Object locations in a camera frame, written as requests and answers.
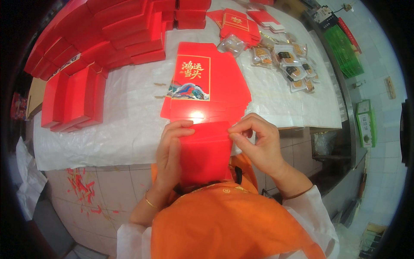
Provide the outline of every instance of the black label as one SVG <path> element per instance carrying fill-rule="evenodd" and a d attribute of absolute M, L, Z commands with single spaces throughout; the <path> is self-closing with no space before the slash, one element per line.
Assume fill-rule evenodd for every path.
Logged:
<path fill-rule="evenodd" d="M 278 55 L 280 58 L 291 58 L 289 52 L 279 52 Z"/>
<path fill-rule="evenodd" d="M 309 66 L 308 64 L 303 64 L 302 65 L 302 67 L 305 69 L 305 70 L 310 70 L 311 69 L 311 66 Z"/>
<path fill-rule="evenodd" d="M 286 67 L 286 72 L 291 75 L 294 74 L 298 69 L 296 67 Z"/>

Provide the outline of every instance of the hand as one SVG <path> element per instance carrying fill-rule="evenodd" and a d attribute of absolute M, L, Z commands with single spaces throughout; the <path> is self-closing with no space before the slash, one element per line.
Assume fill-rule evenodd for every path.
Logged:
<path fill-rule="evenodd" d="M 156 151 L 156 164 L 158 168 L 157 179 L 154 183 L 160 191 L 171 192 L 181 178 L 179 137 L 194 134 L 190 129 L 193 121 L 179 120 L 165 126 L 161 140 Z"/>
<path fill-rule="evenodd" d="M 253 131 L 258 140 L 252 144 Z M 280 138 L 277 127 L 256 113 L 250 113 L 235 126 L 229 128 L 230 138 L 250 158 L 252 163 L 262 172 L 274 179 L 284 172 L 286 164 L 280 152 Z"/>

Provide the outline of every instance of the white sleeve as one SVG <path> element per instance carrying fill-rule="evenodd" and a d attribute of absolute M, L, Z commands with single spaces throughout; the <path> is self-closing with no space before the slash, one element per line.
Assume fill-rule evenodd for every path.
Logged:
<path fill-rule="evenodd" d="M 282 205 L 322 248 L 327 259 L 338 257 L 339 239 L 316 185 L 296 198 L 283 200 Z"/>
<path fill-rule="evenodd" d="M 137 224 L 122 224 L 117 232 L 117 259 L 148 259 L 151 258 L 150 244 L 151 227 Z"/>

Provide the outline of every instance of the folded red box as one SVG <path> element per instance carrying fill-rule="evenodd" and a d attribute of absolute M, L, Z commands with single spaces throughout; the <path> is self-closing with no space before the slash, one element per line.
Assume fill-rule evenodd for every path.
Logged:
<path fill-rule="evenodd" d="M 46 83 L 42 104 L 42 128 L 50 128 L 63 122 L 68 81 L 67 74 L 57 73 Z"/>
<path fill-rule="evenodd" d="M 24 71 L 31 74 L 33 69 L 36 67 L 36 65 L 39 63 L 39 61 L 43 57 L 43 54 L 44 53 L 33 48 L 30 52 L 29 58 L 26 61 L 26 64 L 24 65 Z"/>
<path fill-rule="evenodd" d="M 163 21 L 173 21 L 174 20 L 174 11 L 162 12 Z"/>
<path fill-rule="evenodd" d="M 154 11 L 156 12 L 173 12 L 176 9 L 176 0 L 161 0 L 154 2 Z"/>
<path fill-rule="evenodd" d="M 112 46 L 110 41 L 101 42 L 82 52 L 82 59 L 87 63 L 96 61 L 99 64 L 106 63 L 108 56 L 113 55 L 116 49 Z"/>
<path fill-rule="evenodd" d="M 69 48 L 64 50 L 59 56 L 57 56 L 57 58 L 55 58 L 52 61 L 52 63 L 60 68 L 77 54 L 79 54 L 79 51 L 75 49 L 74 46 L 70 46 Z"/>
<path fill-rule="evenodd" d="M 204 29 L 206 27 L 206 20 L 204 21 L 177 21 L 177 29 Z"/>
<path fill-rule="evenodd" d="M 65 38 L 60 37 L 53 43 L 53 45 L 45 52 L 43 57 L 49 61 L 57 58 L 63 51 L 70 47 L 69 42 Z"/>
<path fill-rule="evenodd" d="M 127 0 L 120 2 L 96 13 L 93 20 L 100 28 L 104 28 L 107 25 L 141 14 L 142 5 L 145 5 L 147 1 Z"/>
<path fill-rule="evenodd" d="M 53 18 L 54 30 L 60 35 L 65 35 L 73 28 L 81 27 L 92 19 L 92 13 L 86 5 L 87 0 L 69 1 Z"/>
<path fill-rule="evenodd" d="M 60 132 L 74 132 L 74 131 L 79 131 L 79 130 L 81 130 L 82 128 L 81 127 L 78 127 L 78 126 L 72 126 L 72 127 L 69 127 L 69 128 L 67 128 L 67 129 L 64 129 L 64 130 L 61 130 Z"/>
<path fill-rule="evenodd" d="M 88 64 L 81 59 L 81 54 L 77 54 L 60 68 L 60 72 L 71 76 L 87 66 Z"/>
<path fill-rule="evenodd" d="M 125 65 L 130 65 L 133 64 L 134 62 L 132 61 L 132 59 L 130 57 L 128 58 L 124 58 L 115 62 L 112 62 L 110 64 L 107 65 L 108 69 L 112 69 L 112 68 L 118 68 L 118 67 L 123 67 Z"/>
<path fill-rule="evenodd" d="M 77 124 L 78 127 L 89 127 L 101 124 L 104 121 L 104 94 L 106 78 L 98 74 L 94 86 L 94 113 L 91 119 Z"/>
<path fill-rule="evenodd" d="M 174 21 L 165 21 L 165 30 L 172 31 L 174 29 Z"/>
<path fill-rule="evenodd" d="M 131 57 L 131 60 L 134 62 L 135 65 L 165 60 L 165 30 L 166 30 L 166 23 L 163 22 L 162 24 L 162 43 L 163 43 L 162 49 Z"/>
<path fill-rule="evenodd" d="M 92 14 L 96 14 L 106 8 L 124 2 L 126 0 L 88 0 L 86 5 Z"/>
<path fill-rule="evenodd" d="M 103 41 L 106 41 L 106 39 L 103 37 L 102 31 L 97 31 L 74 42 L 73 46 L 80 52 L 84 52 Z"/>
<path fill-rule="evenodd" d="M 86 67 L 69 77 L 65 95 L 64 119 L 51 128 L 58 132 L 87 121 L 94 114 L 96 72 Z"/>
<path fill-rule="evenodd" d="M 162 29 L 161 12 L 155 13 L 152 19 L 154 27 L 152 29 L 151 41 L 125 47 L 125 51 L 130 57 L 163 48 L 162 34 L 165 33 L 165 29 L 164 31 Z"/>
<path fill-rule="evenodd" d="M 204 21 L 206 19 L 206 11 L 177 9 L 175 19 L 178 21 Z"/>
<path fill-rule="evenodd" d="M 148 29 L 151 21 L 151 14 L 153 13 L 152 10 L 153 3 L 147 0 L 147 4 L 144 5 L 144 12 L 142 14 L 108 25 L 102 28 L 102 33 L 109 40 L 117 40 L 135 32 Z"/>
<path fill-rule="evenodd" d="M 178 9 L 180 10 L 208 10 L 211 0 L 179 0 Z"/>

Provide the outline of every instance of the white table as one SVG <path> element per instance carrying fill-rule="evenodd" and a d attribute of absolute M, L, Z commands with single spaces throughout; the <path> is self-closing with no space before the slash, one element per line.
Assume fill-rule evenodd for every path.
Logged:
<path fill-rule="evenodd" d="M 245 9 L 231 0 L 213 0 L 210 11 Z M 271 69 L 253 67 L 245 51 L 237 62 L 252 94 L 246 113 L 256 112 L 278 127 L 341 128 L 341 117 L 332 81 L 321 54 L 305 27 L 289 15 L 268 7 L 268 12 L 307 44 L 308 56 L 318 64 L 321 83 L 314 94 L 291 93 L 283 76 Z M 275 38 L 269 30 L 264 33 Z M 73 133 L 54 133 L 34 118 L 34 152 L 39 170 L 81 166 L 131 165 L 155 162 L 155 150 L 168 120 L 160 118 L 163 99 L 175 68 L 178 43 L 219 43 L 219 28 L 207 18 L 204 30 L 173 30 L 166 34 L 166 60 L 129 65 L 109 73 L 106 82 L 104 123 Z"/>

